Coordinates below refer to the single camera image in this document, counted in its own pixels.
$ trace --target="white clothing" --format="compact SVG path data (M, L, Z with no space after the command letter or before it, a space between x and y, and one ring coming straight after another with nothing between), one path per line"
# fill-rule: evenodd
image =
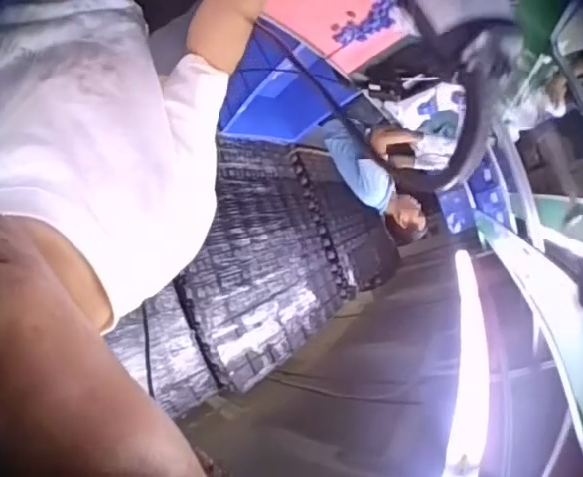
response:
M115 319L196 256L216 209L228 75L187 55L161 85L147 42L131 0L0 11L0 212L63 234Z

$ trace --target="light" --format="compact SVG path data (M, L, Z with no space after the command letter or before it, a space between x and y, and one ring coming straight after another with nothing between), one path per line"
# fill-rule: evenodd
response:
M458 251L455 264L461 296L461 354L446 470L456 475L468 470L476 472L481 465L488 435L490 365L483 310L470 256L464 250Z

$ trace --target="person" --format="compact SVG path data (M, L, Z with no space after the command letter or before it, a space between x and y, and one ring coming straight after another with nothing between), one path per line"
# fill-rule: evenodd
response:
M375 103L390 124L367 135L374 152L398 169L443 169L456 148L465 110L463 90L456 85L430 88L401 103ZM399 245L423 238L427 232L421 205L400 194L384 168L367 157L337 119L322 126L325 146L338 172L361 202L382 214L386 228Z
M202 477L28 230L0 215L0 475Z
M101 333L203 244L219 112L263 3L203 1L163 81L132 0L0 9L0 213Z
M0 460L22 474L202 475L101 334L203 244L263 3L203 0L164 81L132 0L0 8Z
M386 229L398 245L406 245L425 235L426 218L421 205L410 195L398 194L388 172L357 146L344 124L332 119L322 126L324 143L349 189L364 204L383 216ZM377 154L386 156L391 144L410 144L414 133L398 127L376 128L370 143Z

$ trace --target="blue panel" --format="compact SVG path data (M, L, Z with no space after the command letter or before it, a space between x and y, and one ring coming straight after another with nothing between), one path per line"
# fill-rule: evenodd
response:
M331 67L311 49L280 29L271 28L337 103L358 94L339 84ZM220 115L224 135L291 143L330 113L315 85L286 57L287 52L266 33L254 31L229 80Z
M510 215L506 210L504 192L499 187L478 192L474 195L477 209L495 219L497 222L510 227Z
M452 234L475 226L470 199L463 186L437 194L443 217Z
M497 185L497 178L488 156L484 157L481 164L468 180L468 185L473 193L485 191Z

